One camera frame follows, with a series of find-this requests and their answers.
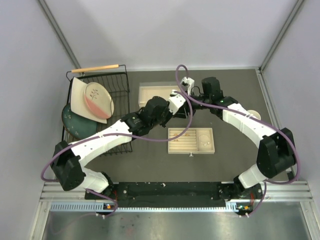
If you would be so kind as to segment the beige velvet jewelry tray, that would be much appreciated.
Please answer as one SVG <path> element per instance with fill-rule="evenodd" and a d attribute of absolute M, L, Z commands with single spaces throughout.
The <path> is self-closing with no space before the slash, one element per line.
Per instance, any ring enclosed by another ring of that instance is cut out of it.
<path fill-rule="evenodd" d="M 168 154 L 214 154 L 212 128 L 189 128 L 184 134 L 168 142 Z"/>

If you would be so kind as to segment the clear acrylic jewelry box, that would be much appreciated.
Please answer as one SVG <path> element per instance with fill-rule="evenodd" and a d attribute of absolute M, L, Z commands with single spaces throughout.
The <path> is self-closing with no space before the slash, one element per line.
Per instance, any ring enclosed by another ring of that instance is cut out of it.
<path fill-rule="evenodd" d="M 172 82 L 143 82 L 139 86 L 139 113 L 154 112 L 157 114 L 170 113 L 168 99 L 172 90 L 180 89 Z"/>

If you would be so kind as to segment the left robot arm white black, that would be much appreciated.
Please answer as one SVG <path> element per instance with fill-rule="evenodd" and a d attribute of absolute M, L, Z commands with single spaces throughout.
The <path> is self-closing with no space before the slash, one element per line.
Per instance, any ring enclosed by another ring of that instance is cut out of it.
<path fill-rule="evenodd" d="M 50 167 L 62 189 L 71 191 L 81 187 L 97 192 L 102 198 L 109 198 L 114 191 L 110 178 L 104 172 L 88 169 L 87 164 L 117 146 L 143 139 L 156 126 L 164 127 L 188 103 L 181 94 L 168 100 L 154 96 L 138 111 L 126 114 L 90 137 L 73 143 L 59 142 Z"/>

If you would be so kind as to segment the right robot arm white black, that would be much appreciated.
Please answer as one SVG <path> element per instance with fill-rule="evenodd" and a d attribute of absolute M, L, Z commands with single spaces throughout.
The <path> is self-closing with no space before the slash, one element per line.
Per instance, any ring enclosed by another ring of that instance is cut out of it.
<path fill-rule="evenodd" d="M 180 83 L 187 88 L 187 94 L 192 98 L 193 111 L 208 109 L 222 121 L 238 129 L 258 149 L 256 163 L 236 176 L 230 187 L 220 190 L 222 198 L 245 198 L 254 186 L 274 178 L 296 164 L 292 132 L 287 128 L 278 130 L 261 123 L 233 97 L 224 96 L 217 78 L 204 78 L 201 81 L 203 92 L 199 95 L 193 93 L 195 82 L 192 78 L 184 77 Z"/>

